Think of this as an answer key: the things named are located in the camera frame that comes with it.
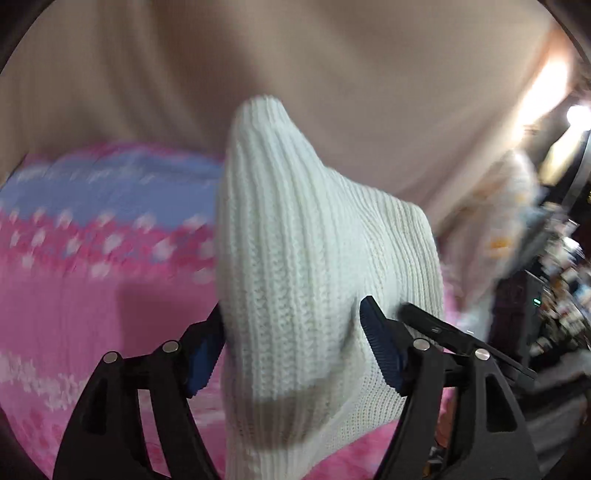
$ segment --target beige cloth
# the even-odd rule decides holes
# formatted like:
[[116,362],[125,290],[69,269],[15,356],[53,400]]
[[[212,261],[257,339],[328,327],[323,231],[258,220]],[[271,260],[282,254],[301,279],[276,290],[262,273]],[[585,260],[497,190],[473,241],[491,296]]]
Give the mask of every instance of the beige cloth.
[[0,164],[113,139],[222,153],[279,97],[321,158],[440,222],[511,143],[536,0],[56,0],[0,76]]

